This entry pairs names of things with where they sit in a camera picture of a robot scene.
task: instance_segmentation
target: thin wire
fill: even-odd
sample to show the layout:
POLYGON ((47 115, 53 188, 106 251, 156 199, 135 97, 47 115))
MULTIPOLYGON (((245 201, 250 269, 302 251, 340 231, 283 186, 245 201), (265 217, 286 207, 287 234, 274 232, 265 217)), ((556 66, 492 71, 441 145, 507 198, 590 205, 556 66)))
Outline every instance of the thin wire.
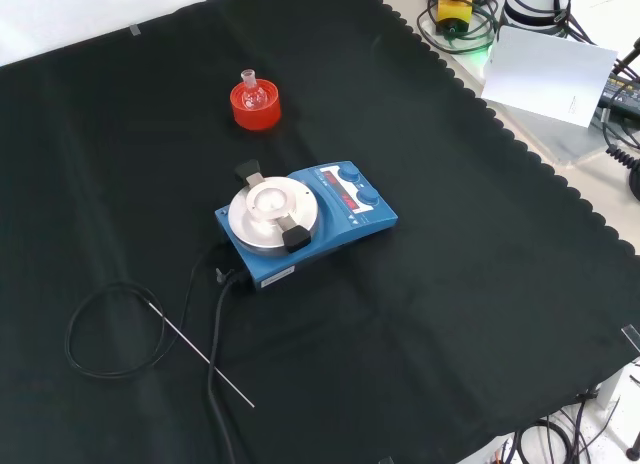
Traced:
POLYGON ((618 408, 618 404, 620 404, 620 398, 618 398, 618 400, 616 401, 616 405, 615 405, 615 406, 613 406, 613 410, 611 411, 611 414, 609 414, 609 417, 607 418, 607 422, 605 422, 604 427, 600 430, 600 432, 599 432, 598 434, 596 434, 596 437, 594 437, 593 439, 591 439, 591 440, 589 441, 589 444, 587 444, 587 445, 584 447, 584 449, 582 449, 582 451, 580 451, 580 452, 578 453, 578 455, 582 454, 584 451, 586 451, 587 449, 589 449, 589 446, 590 446, 591 444, 593 444, 593 443, 596 441, 596 439, 598 439, 598 438, 602 435, 602 433, 603 433, 604 431, 606 431, 606 430, 607 430, 607 426, 609 426, 609 423, 611 422, 611 419, 613 418, 613 415, 615 414, 616 409, 618 408))
MULTIPOLYGON (((567 419, 569 419, 569 422, 573 425, 573 428, 575 429, 576 427, 576 423, 574 422, 574 420, 571 418, 571 416, 569 414, 567 414, 566 412, 564 412, 564 409, 560 409, 560 412, 562 413, 562 415, 564 417, 566 417, 567 419)), ((584 446, 583 450, 587 451, 587 461, 589 461, 589 464, 591 464, 591 454, 589 453, 589 450, 586 449, 587 447, 587 440, 584 438, 584 435, 582 434, 582 431, 580 431, 580 439, 582 439, 582 445, 584 446)))
MULTIPOLYGON (((173 330, 174 330, 174 331, 175 331, 175 332, 176 332, 176 333, 177 333, 177 334, 178 334, 178 335, 179 335, 179 336, 184 340, 184 342, 186 342, 187 344, 189 344, 189 346, 191 347, 191 349, 193 349, 194 351, 196 351, 196 353, 197 353, 197 354, 198 354, 198 355, 199 355, 199 356, 200 356, 200 357, 201 357, 201 358, 202 358, 202 359, 203 359, 207 364, 210 364, 209 359, 207 359, 207 357, 206 357, 202 352, 200 352, 200 349, 198 349, 198 348, 197 348, 197 347, 196 347, 196 346, 195 346, 195 345, 194 345, 194 344, 193 344, 189 339, 187 339, 187 338, 186 338, 186 336, 185 336, 184 334, 182 334, 182 332, 180 332, 180 330, 179 330, 176 326, 174 326, 174 325, 171 323, 171 321, 170 321, 169 319, 167 319, 165 316, 163 316, 163 315, 162 315, 162 313, 161 313, 158 309, 156 309, 156 307, 155 307, 153 304, 151 304, 149 301, 147 301, 147 304, 149 304, 149 306, 151 306, 151 309, 153 309, 153 310, 156 312, 156 314, 158 314, 160 317, 162 317, 162 318, 166 321, 166 323, 167 323, 167 324, 169 324, 169 326, 171 326, 171 329, 173 329, 173 330)), ((231 382, 231 381, 227 378, 227 376, 225 376, 225 375, 222 373, 222 371, 220 371, 220 369, 218 369, 218 368, 217 368, 217 367, 215 367, 215 366, 214 366, 214 369, 216 370, 216 372, 218 373, 218 375, 219 375, 220 377, 222 377, 225 381, 227 381, 227 383, 228 383, 228 384, 233 388, 233 390, 234 390, 234 391, 236 391, 236 392, 240 395, 240 397, 242 397, 245 401, 247 401, 247 404, 249 404, 251 407, 253 407, 253 408, 255 409, 255 407, 256 407, 256 406, 253 404, 253 402, 251 402, 251 401, 247 398, 247 396, 245 396, 242 392, 240 392, 240 389, 238 389, 238 388, 233 384, 233 382, 231 382)))

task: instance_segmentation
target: black fabric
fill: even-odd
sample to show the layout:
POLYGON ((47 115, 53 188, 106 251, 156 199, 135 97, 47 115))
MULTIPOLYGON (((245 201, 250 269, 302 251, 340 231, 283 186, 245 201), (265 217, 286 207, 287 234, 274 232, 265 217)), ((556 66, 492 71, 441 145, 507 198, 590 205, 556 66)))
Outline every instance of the black fabric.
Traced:
MULTIPOLYGON (((379 0, 209 0, 0 69, 0 461, 224 462, 206 365, 178 345, 126 382, 74 373, 64 331, 115 279, 177 316, 233 169, 352 160, 400 219, 261 293, 238 289, 219 382, 240 462, 454 463, 634 357, 639 266, 379 0), (275 82, 243 131, 229 92, 275 82)), ((215 254, 186 333, 209 347, 215 254)), ((111 301, 78 359, 126 367, 157 316, 111 301)))

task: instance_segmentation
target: metal rod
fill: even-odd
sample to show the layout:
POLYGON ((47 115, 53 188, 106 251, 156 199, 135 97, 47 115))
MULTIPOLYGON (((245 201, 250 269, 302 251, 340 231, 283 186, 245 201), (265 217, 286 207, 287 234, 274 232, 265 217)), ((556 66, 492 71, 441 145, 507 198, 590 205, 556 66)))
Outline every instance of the metal rod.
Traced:
MULTIPOLYGON (((171 329, 173 329, 176 334, 178 334, 182 340, 184 342, 186 342, 187 344, 189 344, 189 346, 191 347, 191 349, 193 349, 194 351, 196 351, 196 353, 204 360, 204 362, 206 362, 207 364, 211 364, 211 361, 209 361, 209 359, 207 359, 207 356, 205 356, 202 352, 200 352, 200 349, 198 349, 196 346, 193 345, 193 343, 186 338, 186 336, 184 334, 182 334, 182 332, 180 332, 180 330, 174 326, 172 324, 172 322, 167 319, 166 317, 164 317, 162 315, 162 313, 156 308, 156 306, 154 306, 153 304, 151 304, 149 301, 147 301, 147 304, 149 304, 149 306, 151 307, 151 309, 153 309, 156 314, 158 314, 160 317, 162 317, 164 319, 164 322, 166 322, 167 324, 169 324, 169 326, 171 327, 171 329)), ((253 404, 253 402, 251 402, 247 396, 245 396, 244 394, 242 394, 242 392, 240 392, 240 389, 238 389, 236 386, 233 385, 233 382, 231 382, 229 379, 227 379, 227 376, 225 376, 224 374, 222 374, 222 372, 220 371, 220 369, 218 369, 217 367, 214 367, 214 369, 216 370, 216 372, 220 375, 220 377, 222 377, 225 381, 227 381, 227 384, 229 384, 234 391, 236 391, 240 397, 242 397, 245 401, 247 401, 247 404, 249 404, 252 408, 255 409, 255 405, 253 404)))

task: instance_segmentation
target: cable connector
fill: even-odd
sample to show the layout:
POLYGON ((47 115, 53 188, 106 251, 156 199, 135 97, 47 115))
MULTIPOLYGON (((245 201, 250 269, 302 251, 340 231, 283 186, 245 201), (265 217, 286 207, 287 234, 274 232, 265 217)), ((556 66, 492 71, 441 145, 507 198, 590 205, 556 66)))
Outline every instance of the cable connector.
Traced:
POLYGON ((609 115, 611 114, 611 108, 607 107, 602 111, 600 115, 600 122, 602 124, 607 124, 609 122, 609 115))
POLYGON ((216 267, 216 281, 218 282, 218 284, 223 285, 225 282, 227 282, 227 279, 231 274, 233 274, 233 272, 233 269, 230 269, 229 272, 225 274, 216 267))
POLYGON ((558 14, 556 17, 553 18, 553 22, 557 24, 559 22, 564 21, 566 17, 567 17, 567 10, 563 9, 562 12, 560 12, 560 14, 558 14))

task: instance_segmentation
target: red led display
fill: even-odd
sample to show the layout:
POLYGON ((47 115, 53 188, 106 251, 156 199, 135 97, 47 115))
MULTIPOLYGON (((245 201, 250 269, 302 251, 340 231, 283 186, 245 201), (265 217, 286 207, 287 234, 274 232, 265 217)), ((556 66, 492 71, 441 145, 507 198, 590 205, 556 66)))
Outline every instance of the red led display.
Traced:
POLYGON ((327 179, 329 184, 331 184, 331 187, 336 190, 342 201, 347 205, 349 209, 353 211, 360 208, 360 206, 358 206, 358 203, 353 200, 349 193, 338 182, 336 176, 334 176, 333 173, 331 173, 330 171, 324 171, 322 174, 324 174, 324 177, 327 179))

